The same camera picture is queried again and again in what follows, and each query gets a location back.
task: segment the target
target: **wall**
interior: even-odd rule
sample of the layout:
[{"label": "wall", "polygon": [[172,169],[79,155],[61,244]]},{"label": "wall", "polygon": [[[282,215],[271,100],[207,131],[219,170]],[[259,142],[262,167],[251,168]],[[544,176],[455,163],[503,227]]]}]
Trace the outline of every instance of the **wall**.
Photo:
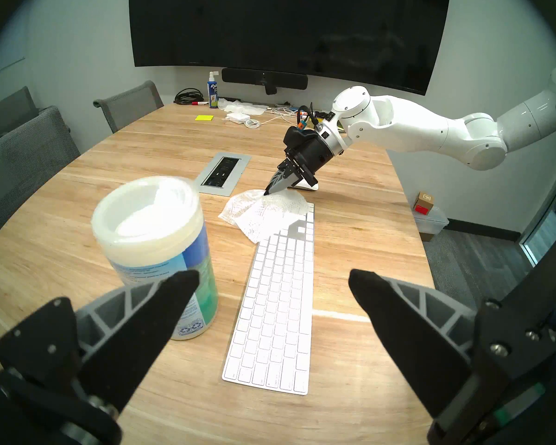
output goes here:
[{"label": "wall", "polygon": [[[366,87],[372,95],[397,95],[450,118],[477,111],[498,117],[542,90],[555,66],[556,39],[527,0],[451,0],[426,96]],[[84,152],[110,133],[93,99],[152,79],[170,103],[184,87],[205,92],[209,70],[134,67],[127,0],[30,0],[26,58],[0,73],[0,98],[27,84],[38,106],[59,107]],[[220,81],[219,92],[329,108],[350,85],[312,76],[305,91],[267,96],[259,86]],[[529,223],[556,179],[556,133],[487,172],[433,153],[390,156],[408,199],[424,190],[449,218],[515,231]]]}]

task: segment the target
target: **conference table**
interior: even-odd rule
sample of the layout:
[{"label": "conference table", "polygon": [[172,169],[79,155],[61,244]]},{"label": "conference table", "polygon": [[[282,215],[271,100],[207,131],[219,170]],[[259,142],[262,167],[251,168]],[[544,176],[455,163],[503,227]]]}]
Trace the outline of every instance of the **conference table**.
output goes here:
[{"label": "conference table", "polygon": [[[212,121],[195,121],[198,114]],[[167,105],[101,141],[49,180],[0,230],[0,336],[47,301],[74,309],[122,283],[91,215],[123,183],[195,178],[218,151],[251,156],[233,195],[263,189],[284,159],[290,124],[259,129],[207,107]],[[265,113],[261,121],[273,115]],[[309,393],[223,381],[256,246],[218,218],[227,197],[201,194],[219,291],[202,335],[171,340],[121,413],[124,444],[426,443],[431,418],[348,287],[352,268],[433,286],[422,242],[386,151],[357,144],[318,171]]]}]

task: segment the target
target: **office chair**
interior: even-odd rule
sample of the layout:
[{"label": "office chair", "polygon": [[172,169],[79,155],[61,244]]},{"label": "office chair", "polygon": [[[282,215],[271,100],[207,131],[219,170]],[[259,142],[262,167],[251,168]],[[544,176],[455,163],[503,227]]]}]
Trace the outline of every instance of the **office chair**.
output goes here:
[{"label": "office chair", "polygon": [[142,116],[163,106],[155,83],[146,81],[129,91],[108,99],[97,99],[93,105],[103,110],[105,119],[112,132],[117,132]]},{"label": "office chair", "polygon": [[36,118],[39,110],[35,106],[27,86],[0,101],[0,137]]},{"label": "office chair", "polygon": [[0,138],[0,228],[42,185],[80,156],[50,106]]}]

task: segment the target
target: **cardboard box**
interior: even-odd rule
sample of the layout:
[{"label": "cardboard box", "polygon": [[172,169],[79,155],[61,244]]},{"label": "cardboard box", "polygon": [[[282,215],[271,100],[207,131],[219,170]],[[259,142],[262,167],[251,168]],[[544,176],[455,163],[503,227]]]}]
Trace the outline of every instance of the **cardboard box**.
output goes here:
[{"label": "cardboard box", "polygon": [[421,191],[414,203],[414,210],[422,215],[427,215],[435,205],[435,197]]}]

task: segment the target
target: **black tv screen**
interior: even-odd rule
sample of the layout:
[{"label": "black tv screen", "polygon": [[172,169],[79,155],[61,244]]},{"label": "black tv screen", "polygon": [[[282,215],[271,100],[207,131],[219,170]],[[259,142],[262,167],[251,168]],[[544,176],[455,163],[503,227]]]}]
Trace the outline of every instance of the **black tv screen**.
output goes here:
[{"label": "black tv screen", "polygon": [[425,94],[449,0],[129,0],[134,64],[327,76]]}]

